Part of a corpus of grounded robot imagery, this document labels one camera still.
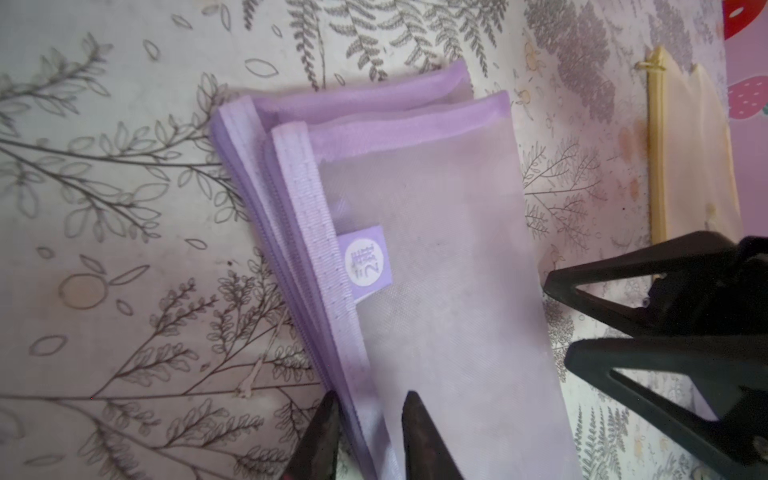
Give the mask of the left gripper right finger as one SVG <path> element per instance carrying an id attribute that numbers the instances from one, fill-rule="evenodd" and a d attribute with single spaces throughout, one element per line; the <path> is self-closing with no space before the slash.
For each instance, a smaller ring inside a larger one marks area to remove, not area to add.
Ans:
<path id="1" fill-rule="evenodd" d="M 416 391 L 409 391 L 406 395 L 401 423 L 408 480 L 463 479 Z"/>

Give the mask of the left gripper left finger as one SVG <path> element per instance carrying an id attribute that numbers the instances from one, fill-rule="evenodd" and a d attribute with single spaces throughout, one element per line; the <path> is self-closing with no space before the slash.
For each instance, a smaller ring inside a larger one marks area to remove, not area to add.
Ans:
<path id="1" fill-rule="evenodd" d="M 322 398 L 281 480 L 333 480 L 337 471 L 341 408 L 335 391 Z"/>

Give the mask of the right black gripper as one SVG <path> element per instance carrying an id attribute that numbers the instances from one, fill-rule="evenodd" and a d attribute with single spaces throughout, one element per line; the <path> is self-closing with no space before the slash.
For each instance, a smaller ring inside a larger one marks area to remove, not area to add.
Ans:
<path id="1" fill-rule="evenodd" d="M 544 292 L 629 336 L 567 369 L 724 479 L 767 476 L 767 241 L 698 231 L 552 271 Z"/>

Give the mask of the purple mesh pouch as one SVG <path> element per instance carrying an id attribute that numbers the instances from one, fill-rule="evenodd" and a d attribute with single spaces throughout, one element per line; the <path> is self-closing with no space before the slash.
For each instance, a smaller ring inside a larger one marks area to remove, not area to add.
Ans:
<path id="1" fill-rule="evenodd" d="M 412 391 L 465 478 L 580 477 L 505 92 L 457 61 L 246 95 L 211 135 L 365 478 L 405 477 Z"/>

